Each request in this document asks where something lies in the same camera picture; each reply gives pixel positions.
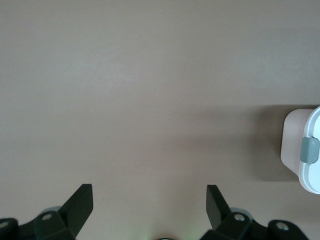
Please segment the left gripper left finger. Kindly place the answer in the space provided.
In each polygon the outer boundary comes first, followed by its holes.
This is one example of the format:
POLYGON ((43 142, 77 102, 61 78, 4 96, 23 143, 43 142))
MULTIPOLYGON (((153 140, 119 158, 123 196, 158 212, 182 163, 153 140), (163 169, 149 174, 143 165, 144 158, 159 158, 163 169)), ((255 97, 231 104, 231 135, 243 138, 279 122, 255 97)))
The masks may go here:
POLYGON ((82 184, 57 210, 46 210, 19 225, 15 218, 0 220, 2 240, 75 240, 94 208, 93 187, 82 184))

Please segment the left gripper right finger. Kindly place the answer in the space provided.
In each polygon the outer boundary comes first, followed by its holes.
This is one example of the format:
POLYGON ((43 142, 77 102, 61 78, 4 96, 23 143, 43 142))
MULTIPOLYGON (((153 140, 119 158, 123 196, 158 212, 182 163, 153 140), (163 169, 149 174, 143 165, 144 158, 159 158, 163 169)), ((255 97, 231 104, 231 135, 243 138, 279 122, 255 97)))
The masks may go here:
POLYGON ((259 224, 246 211, 230 208, 217 185, 206 187, 206 213, 211 224, 202 240, 306 240, 308 237, 294 223, 271 220, 259 224))

